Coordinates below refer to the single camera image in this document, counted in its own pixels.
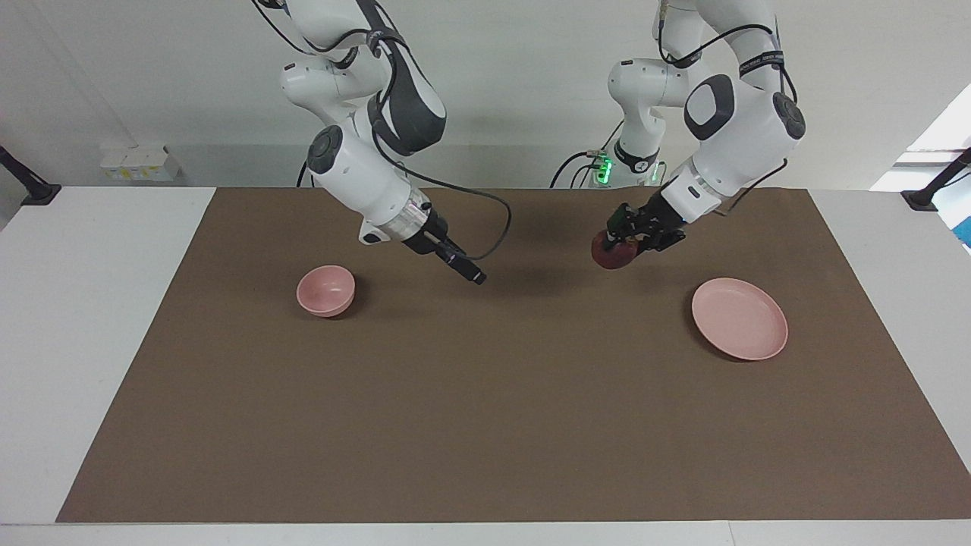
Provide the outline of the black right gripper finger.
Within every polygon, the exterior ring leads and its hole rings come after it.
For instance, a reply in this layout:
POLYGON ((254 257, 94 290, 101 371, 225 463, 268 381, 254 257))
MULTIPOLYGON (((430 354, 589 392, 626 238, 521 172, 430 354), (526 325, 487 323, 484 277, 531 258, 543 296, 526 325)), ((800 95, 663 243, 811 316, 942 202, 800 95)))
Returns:
POLYGON ((469 282, 486 282, 488 279, 482 269, 451 242, 446 243, 446 263, 469 282))
POLYGON ((469 282, 483 284, 483 272, 472 260, 461 258, 454 253, 437 253, 437 257, 469 282))

